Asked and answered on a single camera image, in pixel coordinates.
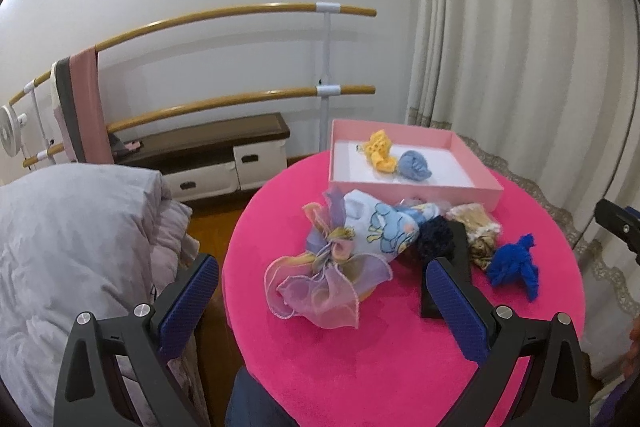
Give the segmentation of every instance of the light blue fabric ball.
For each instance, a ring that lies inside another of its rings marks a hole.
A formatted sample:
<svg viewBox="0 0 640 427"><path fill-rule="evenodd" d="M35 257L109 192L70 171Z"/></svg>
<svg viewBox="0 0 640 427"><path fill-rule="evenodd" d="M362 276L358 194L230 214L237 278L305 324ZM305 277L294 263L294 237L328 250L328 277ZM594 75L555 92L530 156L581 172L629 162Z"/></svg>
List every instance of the light blue fabric ball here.
<svg viewBox="0 0 640 427"><path fill-rule="evenodd" d="M398 160L398 174L413 180L423 182L431 177L427 160L417 151L407 151Z"/></svg>

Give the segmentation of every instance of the pink tablecloth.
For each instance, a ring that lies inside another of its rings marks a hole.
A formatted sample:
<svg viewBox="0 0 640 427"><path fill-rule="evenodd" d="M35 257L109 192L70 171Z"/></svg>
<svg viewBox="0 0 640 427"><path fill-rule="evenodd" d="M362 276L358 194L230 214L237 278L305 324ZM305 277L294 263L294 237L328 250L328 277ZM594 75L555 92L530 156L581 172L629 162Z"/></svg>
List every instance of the pink tablecloth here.
<svg viewBox="0 0 640 427"><path fill-rule="evenodd" d="M358 330L321 330L303 317L283 321L267 308L264 271L277 257L304 250L310 225L301 207L323 202L328 160L328 153L312 156L269 181L234 231L222 283L246 367L301 427L435 426L477 366L462 357L443 321L420 318L419 273L393 262L394 279L361 305ZM584 291L569 245L542 207L496 178L504 187L494 212L504 227L502 242L534 234L540 296L530 303L517 285L494 290L477 269L474 285L522 317L551 319L565 311L581 335ZM525 368L521 359L488 425L505 418Z"/></svg>

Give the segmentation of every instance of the sheer organza ribbon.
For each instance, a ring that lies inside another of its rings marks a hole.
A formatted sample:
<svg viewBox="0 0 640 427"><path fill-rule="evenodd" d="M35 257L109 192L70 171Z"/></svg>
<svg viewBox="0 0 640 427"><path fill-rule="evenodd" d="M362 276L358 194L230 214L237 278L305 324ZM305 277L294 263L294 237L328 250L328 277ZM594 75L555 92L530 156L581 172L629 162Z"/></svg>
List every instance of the sheer organza ribbon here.
<svg viewBox="0 0 640 427"><path fill-rule="evenodd" d="M281 319L303 315L325 329L357 328L360 301L391 280L393 272L381 255L353 251L353 230L344 226L342 193L330 188L324 197L326 206L303 207L313 224L305 253L280 257L267 268L267 303Z"/></svg>

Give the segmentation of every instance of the curtain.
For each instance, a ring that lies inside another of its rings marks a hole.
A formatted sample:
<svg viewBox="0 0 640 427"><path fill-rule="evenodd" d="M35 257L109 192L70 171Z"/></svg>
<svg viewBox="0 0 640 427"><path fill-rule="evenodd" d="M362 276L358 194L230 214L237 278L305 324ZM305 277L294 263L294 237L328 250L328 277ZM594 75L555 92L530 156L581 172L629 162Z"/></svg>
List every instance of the curtain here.
<svg viewBox="0 0 640 427"><path fill-rule="evenodd" d="M640 313L640 269L593 209L602 197L640 208L638 28L635 0L444 0L425 44L435 74L416 50L407 108L408 123L465 137L556 220L584 276L582 347L606 379Z"/></svg>

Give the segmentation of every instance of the metal bolt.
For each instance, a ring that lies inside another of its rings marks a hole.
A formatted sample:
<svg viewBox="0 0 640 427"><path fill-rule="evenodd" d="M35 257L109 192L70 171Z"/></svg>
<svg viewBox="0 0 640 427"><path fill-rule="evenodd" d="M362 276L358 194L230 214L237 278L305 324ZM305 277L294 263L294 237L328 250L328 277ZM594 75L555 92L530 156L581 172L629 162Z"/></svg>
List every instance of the metal bolt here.
<svg viewBox="0 0 640 427"><path fill-rule="evenodd" d="M571 317L564 312L560 312L558 314L558 321L560 321L565 326L571 324Z"/></svg>
<svg viewBox="0 0 640 427"><path fill-rule="evenodd" d="M138 304L133 309L133 314L136 317L144 317L145 315L149 314L149 311L151 311L151 306L149 306L148 304Z"/></svg>
<svg viewBox="0 0 640 427"><path fill-rule="evenodd" d="M76 322L78 322L78 324L80 325L87 324L87 322L89 322L90 320L91 314L89 312L82 312L78 315L78 318L76 318Z"/></svg>
<svg viewBox="0 0 640 427"><path fill-rule="evenodd" d="M510 319L513 317L513 310L508 306L498 306L495 312L498 314L498 317L503 319Z"/></svg>

